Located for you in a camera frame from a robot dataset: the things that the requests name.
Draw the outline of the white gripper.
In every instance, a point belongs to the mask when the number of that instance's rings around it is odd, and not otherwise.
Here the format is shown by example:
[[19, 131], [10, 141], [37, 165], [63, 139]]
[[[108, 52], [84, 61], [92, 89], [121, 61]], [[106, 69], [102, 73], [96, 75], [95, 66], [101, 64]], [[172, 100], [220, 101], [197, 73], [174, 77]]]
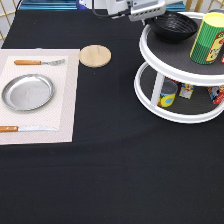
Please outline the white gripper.
[[166, 6], [181, 0], [106, 0], [112, 18], [128, 16], [132, 22], [154, 18], [166, 12]]

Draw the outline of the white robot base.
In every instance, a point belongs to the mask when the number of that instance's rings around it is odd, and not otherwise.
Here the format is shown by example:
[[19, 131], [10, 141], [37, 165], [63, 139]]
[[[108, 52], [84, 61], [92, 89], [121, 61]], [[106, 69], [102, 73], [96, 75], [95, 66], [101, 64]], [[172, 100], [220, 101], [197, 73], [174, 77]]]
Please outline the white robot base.
[[106, 9], [106, 0], [78, 0], [78, 2], [88, 9]]

